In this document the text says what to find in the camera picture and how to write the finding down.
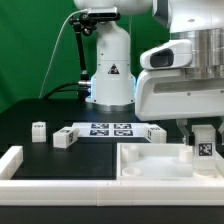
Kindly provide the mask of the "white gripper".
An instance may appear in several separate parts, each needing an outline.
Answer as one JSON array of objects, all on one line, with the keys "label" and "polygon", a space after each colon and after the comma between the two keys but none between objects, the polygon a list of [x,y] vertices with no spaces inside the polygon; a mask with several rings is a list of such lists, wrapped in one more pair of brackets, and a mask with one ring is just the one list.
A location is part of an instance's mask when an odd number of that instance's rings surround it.
[{"label": "white gripper", "polygon": [[[183,118],[224,115],[224,78],[188,79],[185,67],[192,62],[187,39],[170,40],[140,56],[143,71],[136,86],[135,114],[142,121],[177,119],[183,143],[189,144]],[[224,144],[224,117],[217,144]]]}]

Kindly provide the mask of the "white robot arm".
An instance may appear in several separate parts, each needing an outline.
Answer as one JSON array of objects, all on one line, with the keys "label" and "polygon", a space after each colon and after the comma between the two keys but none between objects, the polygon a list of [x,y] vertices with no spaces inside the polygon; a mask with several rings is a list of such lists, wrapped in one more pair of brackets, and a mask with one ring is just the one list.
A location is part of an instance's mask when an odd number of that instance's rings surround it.
[{"label": "white robot arm", "polygon": [[[224,116],[224,0],[73,0],[82,32],[98,33],[97,70],[89,103],[104,110],[135,106],[142,121],[175,119],[189,145],[217,141],[189,118]],[[153,11],[170,40],[140,56],[130,74],[130,37],[116,25],[122,15]]]}]

